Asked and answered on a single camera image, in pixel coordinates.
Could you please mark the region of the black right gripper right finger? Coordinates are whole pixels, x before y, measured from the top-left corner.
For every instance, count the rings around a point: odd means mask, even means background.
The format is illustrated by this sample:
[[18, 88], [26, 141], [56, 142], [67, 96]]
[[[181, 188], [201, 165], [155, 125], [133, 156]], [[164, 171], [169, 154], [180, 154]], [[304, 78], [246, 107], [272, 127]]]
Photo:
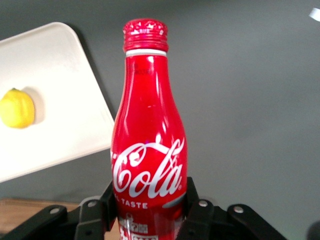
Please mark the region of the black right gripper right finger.
[[193, 179], [187, 178], [185, 220], [177, 240], [284, 240], [285, 237], [245, 204], [227, 210], [199, 198]]

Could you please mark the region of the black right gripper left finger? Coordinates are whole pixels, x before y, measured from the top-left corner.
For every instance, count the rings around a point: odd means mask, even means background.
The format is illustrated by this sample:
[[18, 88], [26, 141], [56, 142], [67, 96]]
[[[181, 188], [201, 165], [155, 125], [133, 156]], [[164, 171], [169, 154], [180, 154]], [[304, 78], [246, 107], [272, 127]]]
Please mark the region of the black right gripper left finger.
[[49, 205], [1, 237], [2, 240], [103, 240], [117, 217], [113, 183], [102, 195], [84, 199], [72, 211]]

